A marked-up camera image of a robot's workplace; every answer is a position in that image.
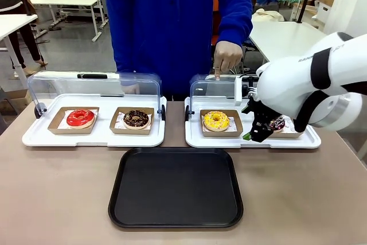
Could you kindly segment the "person's right hand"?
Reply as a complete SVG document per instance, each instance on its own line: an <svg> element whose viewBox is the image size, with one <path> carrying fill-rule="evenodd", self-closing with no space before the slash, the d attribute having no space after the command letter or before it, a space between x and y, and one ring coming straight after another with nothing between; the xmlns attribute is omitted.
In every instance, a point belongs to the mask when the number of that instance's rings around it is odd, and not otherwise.
<svg viewBox="0 0 367 245"><path fill-rule="evenodd" d="M122 91L124 92L124 94L128 94L128 95L139 95L140 94L140 86L138 83L134 83L134 84L124 84L122 85Z"/></svg>

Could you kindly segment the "person's left hand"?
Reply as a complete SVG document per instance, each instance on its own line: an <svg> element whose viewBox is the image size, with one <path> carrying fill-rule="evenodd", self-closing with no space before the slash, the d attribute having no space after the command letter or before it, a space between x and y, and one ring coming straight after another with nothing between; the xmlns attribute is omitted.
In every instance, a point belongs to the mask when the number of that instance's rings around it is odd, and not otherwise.
<svg viewBox="0 0 367 245"><path fill-rule="evenodd" d="M235 67L243 57L242 47L228 41L219 41L214 51L214 75L220 79L222 73L226 73Z"/></svg>

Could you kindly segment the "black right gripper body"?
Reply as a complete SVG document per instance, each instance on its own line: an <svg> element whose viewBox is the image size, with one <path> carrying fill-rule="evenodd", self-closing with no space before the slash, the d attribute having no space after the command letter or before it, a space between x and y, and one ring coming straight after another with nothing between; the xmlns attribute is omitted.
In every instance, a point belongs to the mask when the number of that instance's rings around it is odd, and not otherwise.
<svg viewBox="0 0 367 245"><path fill-rule="evenodd" d="M272 111L261 101L256 101L253 96L249 96L247 105L242 109L242 113L249 115L253 113L253 126L268 127L272 121Z"/></svg>

